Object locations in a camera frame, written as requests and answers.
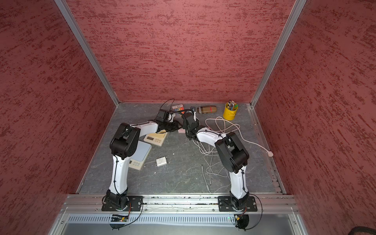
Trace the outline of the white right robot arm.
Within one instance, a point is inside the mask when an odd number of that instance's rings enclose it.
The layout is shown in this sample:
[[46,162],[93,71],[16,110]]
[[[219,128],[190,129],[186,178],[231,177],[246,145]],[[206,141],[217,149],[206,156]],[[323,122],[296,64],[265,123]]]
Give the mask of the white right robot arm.
[[183,128],[188,138],[216,148],[224,168],[229,172],[231,205],[236,211],[246,207],[249,191],[246,186],[246,167],[249,153],[234,132],[218,133],[199,124],[192,112],[182,115]]

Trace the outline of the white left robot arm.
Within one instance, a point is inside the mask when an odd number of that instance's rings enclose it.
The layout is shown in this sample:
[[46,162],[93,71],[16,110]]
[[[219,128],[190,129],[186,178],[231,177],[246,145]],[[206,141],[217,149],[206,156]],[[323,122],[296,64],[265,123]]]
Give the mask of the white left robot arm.
[[130,208],[127,197],[127,175],[134,156],[145,158],[151,151],[151,144],[142,142],[140,137],[161,131],[173,132],[180,128],[171,111],[159,110],[155,119],[139,124],[121,123],[115,132],[110,150],[113,157],[113,173],[109,189],[103,199],[105,210],[124,211]]

